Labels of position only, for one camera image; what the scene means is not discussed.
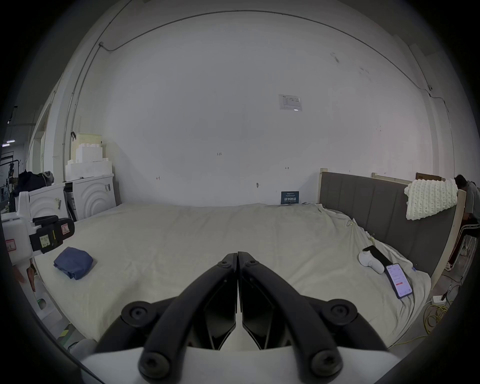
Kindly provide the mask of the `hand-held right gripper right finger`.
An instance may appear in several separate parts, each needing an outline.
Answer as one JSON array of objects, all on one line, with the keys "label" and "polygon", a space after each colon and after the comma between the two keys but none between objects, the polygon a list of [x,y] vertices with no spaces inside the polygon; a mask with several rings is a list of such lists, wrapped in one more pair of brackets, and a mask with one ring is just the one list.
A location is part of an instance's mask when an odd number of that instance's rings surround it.
[{"label": "hand-held right gripper right finger", "polygon": [[346,365],[339,347],[387,352],[353,303],[303,296],[243,251],[238,294],[243,328],[260,350],[292,346],[300,379],[335,379]]}]

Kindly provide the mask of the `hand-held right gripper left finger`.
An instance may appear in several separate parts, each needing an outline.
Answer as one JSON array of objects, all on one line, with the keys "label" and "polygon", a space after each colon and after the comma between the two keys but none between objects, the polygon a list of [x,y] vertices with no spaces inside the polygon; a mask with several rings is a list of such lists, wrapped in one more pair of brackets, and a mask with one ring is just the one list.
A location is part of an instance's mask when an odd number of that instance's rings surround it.
[{"label": "hand-held right gripper left finger", "polygon": [[95,353],[142,348],[143,378],[179,378],[187,347],[218,351],[236,327],[238,255],[230,253],[177,297],[123,307]]}]

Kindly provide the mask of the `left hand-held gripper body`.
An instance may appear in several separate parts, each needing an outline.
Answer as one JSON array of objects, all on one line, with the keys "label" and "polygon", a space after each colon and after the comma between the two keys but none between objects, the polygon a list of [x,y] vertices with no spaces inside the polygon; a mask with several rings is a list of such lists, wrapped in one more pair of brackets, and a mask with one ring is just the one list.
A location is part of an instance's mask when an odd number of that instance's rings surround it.
[{"label": "left hand-held gripper body", "polygon": [[18,198],[17,210],[2,213],[1,223],[11,264],[18,272],[27,272],[34,255],[29,236],[33,234],[35,226],[30,210],[29,192],[20,192]]}]

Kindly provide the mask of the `person's left hand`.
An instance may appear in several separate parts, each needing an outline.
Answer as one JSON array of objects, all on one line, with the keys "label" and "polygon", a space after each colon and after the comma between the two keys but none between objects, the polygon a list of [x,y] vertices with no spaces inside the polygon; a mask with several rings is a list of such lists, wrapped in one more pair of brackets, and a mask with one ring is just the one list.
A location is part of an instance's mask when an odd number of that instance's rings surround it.
[{"label": "person's left hand", "polygon": [[[29,281],[29,284],[31,286],[31,289],[32,289],[33,293],[35,293],[36,292],[36,288],[35,288],[35,273],[36,273],[36,270],[34,268],[33,259],[30,259],[28,261],[28,263],[29,263],[29,265],[28,265],[28,268],[26,268],[25,272],[26,272],[26,275],[28,277],[28,281]],[[26,279],[22,275],[21,271],[19,270],[18,265],[13,265],[12,270],[13,270],[13,275],[15,277],[15,280],[19,283],[26,284]]]}]

